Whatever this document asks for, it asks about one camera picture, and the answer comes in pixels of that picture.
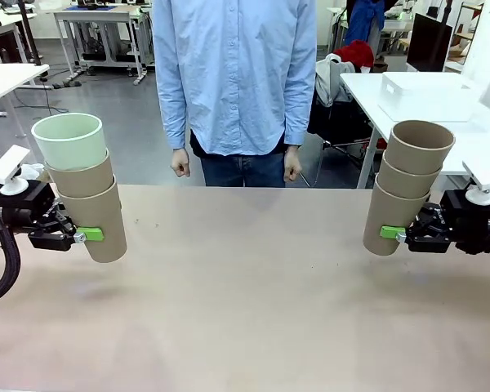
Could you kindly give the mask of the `person's left hand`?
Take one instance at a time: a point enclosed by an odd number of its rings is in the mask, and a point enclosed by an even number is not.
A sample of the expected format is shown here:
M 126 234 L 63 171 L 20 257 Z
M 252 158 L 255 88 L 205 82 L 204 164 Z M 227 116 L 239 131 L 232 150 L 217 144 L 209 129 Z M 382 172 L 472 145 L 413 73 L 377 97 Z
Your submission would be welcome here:
M 302 170 L 299 159 L 299 146 L 289 145 L 284 155 L 284 181 L 292 182 L 297 179 Z

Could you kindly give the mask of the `person's right hand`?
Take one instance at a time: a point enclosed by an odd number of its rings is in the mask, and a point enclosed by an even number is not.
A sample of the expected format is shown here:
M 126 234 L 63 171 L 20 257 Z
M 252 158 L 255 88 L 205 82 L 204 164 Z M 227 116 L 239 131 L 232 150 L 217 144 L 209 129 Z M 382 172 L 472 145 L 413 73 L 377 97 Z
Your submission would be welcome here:
M 177 177 L 190 177 L 189 155 L 185 148 L 173 150 L 171 156 L 171 169 Z

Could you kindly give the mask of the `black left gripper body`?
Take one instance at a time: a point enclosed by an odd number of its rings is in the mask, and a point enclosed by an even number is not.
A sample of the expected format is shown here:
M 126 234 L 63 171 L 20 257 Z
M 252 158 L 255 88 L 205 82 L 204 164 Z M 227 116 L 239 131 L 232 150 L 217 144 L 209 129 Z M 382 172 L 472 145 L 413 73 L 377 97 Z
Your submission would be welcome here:
M 40 180 L 28 180 L 28 188 L 20 194 L 0 193 L 0 230 L 9 229 L 15 234 L 61 231 L 53 212 L 55 200 L 51 185 Z

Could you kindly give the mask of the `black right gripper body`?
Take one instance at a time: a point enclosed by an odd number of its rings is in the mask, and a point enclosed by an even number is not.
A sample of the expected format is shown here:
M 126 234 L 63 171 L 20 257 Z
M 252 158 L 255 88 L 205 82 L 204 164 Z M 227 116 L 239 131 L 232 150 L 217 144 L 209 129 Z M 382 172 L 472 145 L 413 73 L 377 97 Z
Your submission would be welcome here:
M 440 207 L 447 223 L 448 238 L 467 254 L 485 252 L 485 239 L 490 232 L 490 205 L 476 205 L 466 199 L 463 189 L 444 192 Z

